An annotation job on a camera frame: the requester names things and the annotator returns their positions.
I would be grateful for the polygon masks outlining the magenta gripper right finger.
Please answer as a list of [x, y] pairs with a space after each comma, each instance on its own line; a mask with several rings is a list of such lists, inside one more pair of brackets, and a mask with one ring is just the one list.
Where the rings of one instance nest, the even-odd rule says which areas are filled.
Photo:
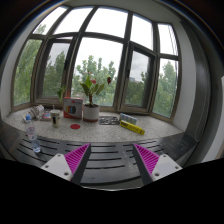
[[133, 145], [133, 155], [144, 185], [155, 182], [182, 169], [167, 154], [158, 155], [137, 144]]

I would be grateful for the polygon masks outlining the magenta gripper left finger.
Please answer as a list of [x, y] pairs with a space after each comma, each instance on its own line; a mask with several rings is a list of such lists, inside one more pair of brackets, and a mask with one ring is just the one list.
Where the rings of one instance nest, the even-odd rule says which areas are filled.
[[65, 155], [56, 154], [42, 169], [79, 185], [90, 153], [91, 144], [87, 143]]

